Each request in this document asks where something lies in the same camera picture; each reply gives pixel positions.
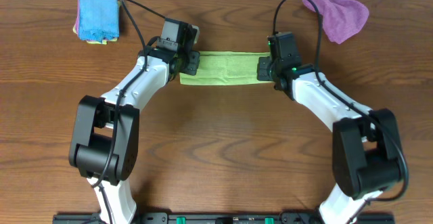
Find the green microfiber cloth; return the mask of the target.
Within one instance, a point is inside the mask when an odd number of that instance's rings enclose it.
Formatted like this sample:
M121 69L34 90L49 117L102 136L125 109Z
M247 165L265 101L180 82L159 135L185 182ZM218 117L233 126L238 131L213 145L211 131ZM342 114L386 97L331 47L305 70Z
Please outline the green microfiber cloth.
M182 85L230 86L267 83L257 79L259 57L269 52L201 51L195 76L180 74Z

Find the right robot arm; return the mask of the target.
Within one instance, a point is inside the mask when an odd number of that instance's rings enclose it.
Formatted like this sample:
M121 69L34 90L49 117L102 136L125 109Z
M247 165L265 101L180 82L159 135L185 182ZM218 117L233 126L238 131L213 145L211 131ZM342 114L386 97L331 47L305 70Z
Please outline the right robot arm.
M391 214L363 212L407 173L394 114L357 103L295 57L260 57L257 79L274 82L276 90L308 108L332 132L336 184L317 214L292 214L289 222L394 223Z

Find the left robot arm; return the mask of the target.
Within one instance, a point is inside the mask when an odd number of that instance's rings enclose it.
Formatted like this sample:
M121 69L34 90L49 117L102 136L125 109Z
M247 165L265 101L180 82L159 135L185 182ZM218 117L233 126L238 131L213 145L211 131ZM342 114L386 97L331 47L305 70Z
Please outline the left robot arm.
M179 73L196 75L197 51L148 47L117 86L78 103L69 163L97 196L99 223L132 223L137 204L129 177L137 160L139 119L152 96Z

